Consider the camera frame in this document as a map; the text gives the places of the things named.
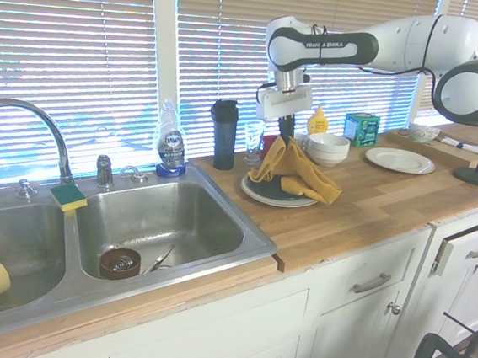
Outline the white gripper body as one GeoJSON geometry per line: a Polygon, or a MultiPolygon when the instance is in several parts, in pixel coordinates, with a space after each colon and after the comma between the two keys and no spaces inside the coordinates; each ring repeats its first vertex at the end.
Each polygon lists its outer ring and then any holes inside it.
{"type": "Polygon", "coordinates": [[[285,94],[274,88],[266,88],[258,92],[256,114],[260,120],[282,118],[309,110],[312,103],[310,85],[300,85],[291,94],[285,94]]]}

